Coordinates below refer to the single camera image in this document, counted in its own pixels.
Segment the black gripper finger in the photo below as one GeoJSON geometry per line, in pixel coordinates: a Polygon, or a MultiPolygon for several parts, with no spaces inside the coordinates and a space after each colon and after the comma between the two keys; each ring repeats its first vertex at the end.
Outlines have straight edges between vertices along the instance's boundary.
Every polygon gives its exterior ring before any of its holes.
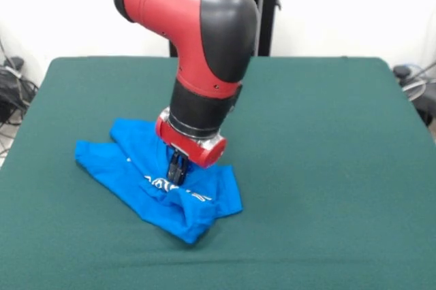
{"type": "Polygon", "coordinates": [[[171,156],[168,171],[167,171],[167,179],[169,181],[179,181],[181,178],[181,158],[180,153],[175,150],[171,156]]]}
{"type": "Polygon", "coordinates": [[[176,167],[177,185],[181,185],[184,183],[188,169],[189,169],[189,159],[184,155],[179,155],[177,161],[177,167],[176,167]]]}

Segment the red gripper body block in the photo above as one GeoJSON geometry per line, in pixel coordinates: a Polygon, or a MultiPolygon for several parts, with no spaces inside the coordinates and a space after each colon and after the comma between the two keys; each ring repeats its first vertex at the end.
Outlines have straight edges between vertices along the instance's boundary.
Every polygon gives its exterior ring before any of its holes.
{"type": "Polygon", "coordinates": [[[157,118],[156,133],[168,146],[183,153],[191,162],[202,168],[215,164],[223,155],[227,140],[218,133],[212,138],[197,140],[178,132],[169,121],[170,108],[165,108],[157,118]]]}

